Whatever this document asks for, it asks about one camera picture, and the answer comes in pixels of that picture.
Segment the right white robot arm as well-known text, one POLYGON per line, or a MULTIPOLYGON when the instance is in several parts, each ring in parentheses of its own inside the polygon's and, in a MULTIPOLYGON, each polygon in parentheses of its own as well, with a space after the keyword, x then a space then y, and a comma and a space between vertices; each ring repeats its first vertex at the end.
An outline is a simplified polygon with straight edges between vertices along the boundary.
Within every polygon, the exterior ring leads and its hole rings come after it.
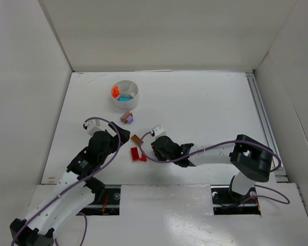
POLYGON ((159 136, 151 143, 158 161, 172 162, 182 168, 206 164, 233 165, 239 170, 229 185, 232 193, 247 195, 258 182, 269 181, 273 152, 254 139, 240 134, 236 140, 210 147, 193 143, 179 145, 168 136, 159 136))

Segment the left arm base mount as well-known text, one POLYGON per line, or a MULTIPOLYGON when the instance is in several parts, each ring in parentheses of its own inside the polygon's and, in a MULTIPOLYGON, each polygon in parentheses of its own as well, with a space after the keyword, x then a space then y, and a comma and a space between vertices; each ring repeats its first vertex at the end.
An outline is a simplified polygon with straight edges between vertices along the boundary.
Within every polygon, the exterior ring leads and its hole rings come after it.
POLYGON ((103 195, 96 195, 94 202, 80 212, 87 216, 118 216, 120 214, 121 185, 106 186, 103 195))

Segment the long teal lego brick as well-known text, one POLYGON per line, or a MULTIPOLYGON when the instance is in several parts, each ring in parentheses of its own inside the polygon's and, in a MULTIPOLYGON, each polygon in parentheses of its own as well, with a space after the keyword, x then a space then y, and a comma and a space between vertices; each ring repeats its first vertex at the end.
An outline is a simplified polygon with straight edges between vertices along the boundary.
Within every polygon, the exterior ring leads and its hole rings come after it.
POLYGON ((123 101, 123 102, 130 101, 130 100, 132 100, 132 97, 120 97, 119 98, 119 101, 123 101))

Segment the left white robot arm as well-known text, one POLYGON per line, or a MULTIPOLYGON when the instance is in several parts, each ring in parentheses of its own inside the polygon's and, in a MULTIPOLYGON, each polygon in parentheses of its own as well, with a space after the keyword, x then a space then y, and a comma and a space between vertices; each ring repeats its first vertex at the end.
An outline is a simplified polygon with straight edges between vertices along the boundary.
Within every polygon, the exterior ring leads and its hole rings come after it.
POLYGON ((87 205, 102 199, 105 184, 94 175, 109 164, 107 157, 117 155, 130 139, 130 131, 113 122, 108 125, 116 135, 96 127, 88 146, 67 166, 49 197, 24 219, 12 221, 12 245, 53 245, 60 226, 87 205))

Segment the orange lego brick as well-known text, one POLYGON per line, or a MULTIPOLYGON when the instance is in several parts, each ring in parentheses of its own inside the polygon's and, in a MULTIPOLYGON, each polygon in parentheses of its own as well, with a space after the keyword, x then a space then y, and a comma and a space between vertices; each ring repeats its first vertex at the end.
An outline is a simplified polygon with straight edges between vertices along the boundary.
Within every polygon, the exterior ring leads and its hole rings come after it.
POLYGON ((120 95, 118 86, 114 86, 111 90, 111 95, 113 98, 117 98, 120 95))

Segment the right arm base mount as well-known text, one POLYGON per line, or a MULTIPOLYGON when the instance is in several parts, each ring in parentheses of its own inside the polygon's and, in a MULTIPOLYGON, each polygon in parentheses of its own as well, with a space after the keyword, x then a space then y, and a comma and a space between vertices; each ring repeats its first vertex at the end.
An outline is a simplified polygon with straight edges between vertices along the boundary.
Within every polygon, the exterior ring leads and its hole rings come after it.
POLYGON ((229 186, 211 186, 214 215, 261 215, 256 189, 246 195, 230 191, 229 186))

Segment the purple brown lego assembly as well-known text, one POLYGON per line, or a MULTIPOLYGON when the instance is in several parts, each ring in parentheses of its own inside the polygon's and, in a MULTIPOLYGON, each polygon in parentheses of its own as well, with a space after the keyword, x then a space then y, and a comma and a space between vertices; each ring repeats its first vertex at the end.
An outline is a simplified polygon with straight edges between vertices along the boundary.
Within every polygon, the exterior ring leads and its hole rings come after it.
POLYGON ((130 111, 127 111, 121 118, 120 121, 123 124, 131 124, 133 122, 133 114, 130 111))

